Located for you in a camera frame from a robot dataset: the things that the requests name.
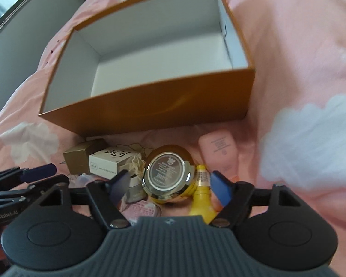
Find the cosmetic product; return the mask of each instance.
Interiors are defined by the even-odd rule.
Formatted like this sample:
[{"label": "cosmetic product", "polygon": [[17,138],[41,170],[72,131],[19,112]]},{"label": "cosmetic product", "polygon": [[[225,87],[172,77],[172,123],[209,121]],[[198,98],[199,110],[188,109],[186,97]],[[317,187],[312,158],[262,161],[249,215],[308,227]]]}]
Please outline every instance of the cosmetic product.
[{"label": "cosmetic product", "polygon": [[210,201],[209,172],[204,165],[198,165],[196,167],[196,175],[197,188],[192,195],[193,203],[189,215],[202,216],[204,222],[209,224],[217,216]]},{"label": "cosmetic product", "polygon": [[137,175],[131,177],[129,189],[126,192],[126,203],[135,203],[146,198],[147,193],[143,190],[141,179]]},{"label": "cosmetic product", "polygon": [[154,203],[141,200],[137,203],[127,204],[126,208],[122,211],[122,215],[133,226],[141,216],[157,217],[161,215],[161,209]]},{"label": "cosmetic product", "polygon": [[180,146],[162,146],[146,159],[142,187],[158,203],[186,199],[195,191],[195,181],[192,156]]},{"label": "cosmetic product", "polygon": [[63,152],[69,172],[74,175],[90,173],[89,156],[97,151],[105,149],[107,146],[108,144],[104,139],[99,138],[82,142]]},{"label": "cosmetic product", "polygon": [[134,156],[141,159],[141,153],[118,148],[106,148],[89,156],[89,171],[92,174],[112,179],[132,162]]},{"label": "cosmetic product", "polygon": [[78,176],[75,180],[75,187],[76,188],[84,188],[86,187],[87,184],[94,182],[95,180],[103,180],[103,181],[108,181],[108,179],[92,175],[92,174],[82,174]]},{"label": "cosmetic product", "polygon": [[228,130],[205,134],[199,138],[198,145],[210,172],[219,171],[232,182],[239,180],[237,146]]}]

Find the white cloud pattern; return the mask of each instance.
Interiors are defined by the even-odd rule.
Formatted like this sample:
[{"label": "white cloud pattern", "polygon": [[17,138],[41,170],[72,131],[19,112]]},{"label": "white cloud pattern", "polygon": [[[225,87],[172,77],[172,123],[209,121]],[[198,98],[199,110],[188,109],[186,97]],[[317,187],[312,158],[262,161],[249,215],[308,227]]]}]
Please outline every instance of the white cloud pattern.
[{"label": "white cloud pattern", "polygon": [[346,188],[346,95],[281,110],[260,141],[260,174],[303,190]]},{"label": "white cloud pattern", "polygon": [[55,154],[59,147],[58,136],[50,133],[44,123],[22,122],[0,137],[5,145],[11,146],[10,154],[16,165],[25,162],[29,156],[50,163],[50,156]]}]

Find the pink bedsheet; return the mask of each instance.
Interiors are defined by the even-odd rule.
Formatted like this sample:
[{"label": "pink bedsheet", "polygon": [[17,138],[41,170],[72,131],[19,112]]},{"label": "pink bedsheet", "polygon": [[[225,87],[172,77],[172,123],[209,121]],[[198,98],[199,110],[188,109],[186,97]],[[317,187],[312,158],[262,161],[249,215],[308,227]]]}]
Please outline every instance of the pink bedsheet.
[{"label": "pink bedsheet", "polygon": [[[37,72],[0,113],[0,170],[52,162],[69,173],[62,152],[84,139],[38,118],[41,99],[71,27],[119,1],[87,0],[49,42]],[[179,144],[201,163],[198,138],[230,130],[240,179],[258,187],[284,182],[322,214],[339,236],[331,266],[346,276],[346,0],[227,1],[257,68],[246,119],[106,139],[145,148]],[[188,209],[187,203],[164,206],[163,213]]]}]

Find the orange box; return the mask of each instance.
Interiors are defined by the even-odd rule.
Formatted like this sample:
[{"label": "orange box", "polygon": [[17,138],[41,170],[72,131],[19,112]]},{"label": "orange box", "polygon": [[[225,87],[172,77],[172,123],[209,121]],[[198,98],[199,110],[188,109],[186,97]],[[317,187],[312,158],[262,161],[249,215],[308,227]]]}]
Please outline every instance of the orange box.
[{"label": "orange box", "polygon": [[225,0],[127,0],[74,27],[39,116],[82,136],[242,119],[254,75]]}]

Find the yellow tube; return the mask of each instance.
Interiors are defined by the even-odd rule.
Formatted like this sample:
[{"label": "yellow tube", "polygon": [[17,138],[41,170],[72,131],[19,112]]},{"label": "yellow tube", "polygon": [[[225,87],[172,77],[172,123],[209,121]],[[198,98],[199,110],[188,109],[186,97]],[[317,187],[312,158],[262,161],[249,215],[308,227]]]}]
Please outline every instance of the yellow tube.
[{"label": "yellow tube", "polygon": [[198,174],[197,188],[193,194],[193,203],[189,215],[201,215],[204,222],[209,224],[217,215],[210,201],[209,173],[204,165],[198,165],[196,172]]}]

